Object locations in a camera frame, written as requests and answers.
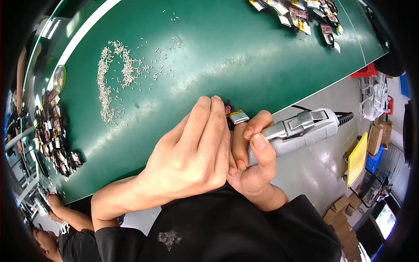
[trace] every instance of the hand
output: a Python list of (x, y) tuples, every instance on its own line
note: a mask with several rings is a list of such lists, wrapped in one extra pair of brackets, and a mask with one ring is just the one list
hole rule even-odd
[(54, 212), (49, 211), (48, 212), (48, 217), (52, 220), (52, 221), (56, 221), (56, 222), (60, 222), (62, 223), (62, 219), (60, 219), (59, 217), (57, 217), (57, 215), (54, 214)]
[(20, 141), (17, 142), (19, 154), (23, 153), (22, 144)]
[(64, 207), (64, 205), (61, 202), (61, 199), (55, 192), (47, 194), (47, 201), (48, 201), (49, 207), (52, 209), (54, 213), (56, 209)]
[(16, 110), (18, 112), (18, 116), (22, 117), (22, 109), (23, 109), (22, 98), (19, 97), (19, 95), (18, 95), (18, 96), (16, 96), (15, 99), (16, 99), (15, 106), (16, 106)]
[(148, 190), (169, 202), (223, 186), (229, 141), (223, 101), (199, 98), (191, 113), (158, 141), (146, 168), (133, 180), (134, 191)]
[[(271, 113), (262, 110), (248, 123), (240, 123), (234, 127), (227, 181), (247, 198), (257, 197), (272, 187), (269, 182), (277, 172), (275, 150), (260, 133), (262, 129), (272, 125), (274, 121)], [(246, 168), (249, 141), (258, 164)]]

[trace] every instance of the blue plastic crate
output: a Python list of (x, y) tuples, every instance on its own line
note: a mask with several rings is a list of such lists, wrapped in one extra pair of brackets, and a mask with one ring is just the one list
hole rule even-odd
[(380, 145), (380, 149), (378, 150), (378, 153), (375, 155), (375, 157), (372, 158), (368, 154), (367, 162), (365, 163), (365, 168), (371, 173), (374, 173), (378, 165), (380, 164), (381, 158), (383, 157), (383, 151), (384, 151), (384, 147)]

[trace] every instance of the window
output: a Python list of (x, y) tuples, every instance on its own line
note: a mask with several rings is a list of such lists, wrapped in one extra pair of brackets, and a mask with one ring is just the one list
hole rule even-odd
[(380, 228), (384, 239), (387, 239), (388, 235), (390, 235), (390, 232), (394, 227), (394, 224), (396, 223), (396, 217), (387, 204), (384, 205), (383, 210), (381, 210), (375, 222)]

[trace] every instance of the metal pin pile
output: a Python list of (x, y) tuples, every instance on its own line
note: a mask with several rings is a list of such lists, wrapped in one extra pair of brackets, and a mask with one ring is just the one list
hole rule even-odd
[[(173, 43), (176, 43), (177, 39), (178, 39), (177, 37), (172, 37)], [(111, 108), (111, 102), (113, 100), (121, 102), (123, 101), (123, 98), (120, 98), (118, 95), (116, 95), (115, 97), (112, 96), (112, 90), (116, 91), (118, 94), (120, 93), (119, 87), (117, 88), (113, 88), (111, 86), (106, 87), (108, 80), (105, 77), (105, 74), (109, 71), (110, 64), (113, 62), (114, 55), (119, 56), (124, 62), (124, 67), (121, 70), (124, 77), (122, 78), (122, 80), (119, 77), (116, 77), (116, 79), (115, 77), (113, 77), (111, 78), (111, 80), (115, 79), (118, 83), (122, 83), (120, 84), (120, 86), (123, 89), (130, 86), (131, 83), (135, 83), (136, 85), (141, 85), (141, 83), (139, 81), (136, 81), (135, 79), (140, 76), (143, 76), (143, 73), (145, 73), (144, 78), (146, 79), (147, 74), (150, 73), (149, 70), (153, 69), (154, 67), (151, 65), (143, 65), (143, 63), (145, 63), (144, 57), (138, 60), (131, 59), (130, 57), (131, 50), (130, 49), (128, 50), (127, 49), (128, 46), (124, 46), (124, 44), (118, 40), (109, 41), (108, 45), (114, 48), (114, 52), (112, 53), (109, 47), (103, 48), (102, 53), (101, 53), (101, 58), (98, 63), (97, 83), (98, 83), (98, 88), (99, 88), (99, 100), (101, 101), (101, 104), (102, 104), (102, 109), (101, 109), (102, 120), (107, 124), (111, 123), (117, 126), (118, 124), (116, 120), (118, 119), (118, 117), (119, 119), (122, 119), (121, 114), (125, 113), (125, 108), (123, 108), (122, 110), (118, 110), (118, 108), (122, 106), (122, 104), (119, 104), (117, 108)], [(180, 47), (181, 47), (181, 44), (177, 42), (176, 45), (173, 46), (173, 49), (180, 48)], [(158, 61), (163, 62), (167, 60), (168, 59), (167, 52), (164, 52), (164, 54), (162, 54), (162, 52), (163, 52), (162, 49), (160, 49), (159, 47), (156, 47), (155, 53), (157, 55), (161, 54), (164, 56), (162, 56), (161, 59), (160, 57), (158, 57), (157, 59), (151, 59), (151, 63), (157, 64)], [(164, 65), (158, 65), (158, 69), (156, 69), (157, 72), (153, 74), (154, 81), (157, 81), (157, 79), (159, 78), (158, 75), (168, 75), (168, 73), (163, 72), (163, 67)]]

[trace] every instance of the green workbench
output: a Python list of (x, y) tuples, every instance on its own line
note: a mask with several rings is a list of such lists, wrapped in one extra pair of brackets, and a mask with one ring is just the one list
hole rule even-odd
[[(78, 18), (71, 20), (73, 31), (64, 30), (49, 39), (51, 57), (42, 72), (45, 81), (34, 87), (35, 94), (47, 86), (76, 31), (104, 2), (88, 1), (77, 11)], [(295, 33), (281, 25), (274, 13), (258, 13), (245, 0), (120, 1), (93, 25), (65, 63), (67, 80), (60, 104), (70, 119), (67, 139), (86, 163), (66, 182), (46, 162), (51, 179), (41, 176), (41, 182), (45, 186), (51, 182), (66, 203), (78, 200), (112, 181), (138, 174), (160, 137), (190, 112), (200, 96), (230, 99), (250, 117), (262, 109), (274, 113), (384, 55), (363, 6), (356, 0), (334, 2), (344, 28), (342, 36), (334, 32), (341, 54), (322, 43), (319, 20), (310, 24), (312, 36)], [(177, 37), (181, 48), (174, 49), (172, 37)], [(132, 83), (134, 90), (120, 88), (123, 102), (111, 104), (122, 103), (125, 108), (118, 126), (102, 121), (96, 82), (101, 51), (113, 40), (129, 46), (131, 58), (144, 57), (144, 65), (154, 66), (147, 79), (136, 79), (141, 86)], [(156, 53), (156, 47), (163, 52)], [(157, 58), (161, 61), (150, 63)], [(161, 64), (169, 74), (153, 81), (156, 65)], [(113, 88), (120, 87), (116, 79), (122, 78), (122, 66), (115, 56), (106, 74)]]

